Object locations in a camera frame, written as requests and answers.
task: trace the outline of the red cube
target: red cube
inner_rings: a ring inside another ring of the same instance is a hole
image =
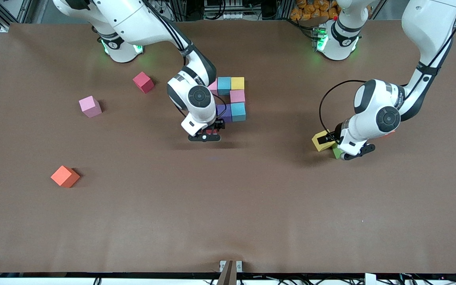
[[[140,72],[135,78],[133,78],[133,82],[136,84],[138,89],[142,90],[142,92],[146,94],[154,88],[154,83],[150,77],[143,72]]]

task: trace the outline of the orange cube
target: orange cube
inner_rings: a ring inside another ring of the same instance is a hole
[[[80,175],[71,168],[62,165],[54,174],[52,174],[51,178],[56,181],[59,186],[70,188],[80,178]]]

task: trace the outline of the green cube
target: green cube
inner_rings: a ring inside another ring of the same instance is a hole
[[[340,155],[343,153],[343,151],[340,150],[340,148],[337,148],[337,144],[334,144],[332,146],[332,150],[333,150],[333,155],[335,155],[335,159],[340,159]]]

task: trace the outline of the yellow cube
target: yellow cube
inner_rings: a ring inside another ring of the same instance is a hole
[[[329,141],[329,142],[326,142],[324,144],[320,144],[318,142],[318,137],[322,137],[324,135],[327,135],[327,132],[326,131],[322,131],[320,133],[317,133],[316,135],[314,135],[314,137],[312,138],[312,141],[313,141],[313,144],[314,146],[316,147],[316,149],[320,152],[320,151],[324,151],[326,150],[327,148],[330,148],[331,146],[333,146],[335,144],[335,141]]]
[[[244,90],[243,77],[232,77],[232,90]]]

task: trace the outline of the stack of cubes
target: stack of cubes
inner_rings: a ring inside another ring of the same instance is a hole
[[[218,77],[208,89],[212,94],[223,96],[226,111],[220,117],[226,123],[246,120],[246,96],[243,77]],[[217,115],[224,111],[224,104],[218,104]]]

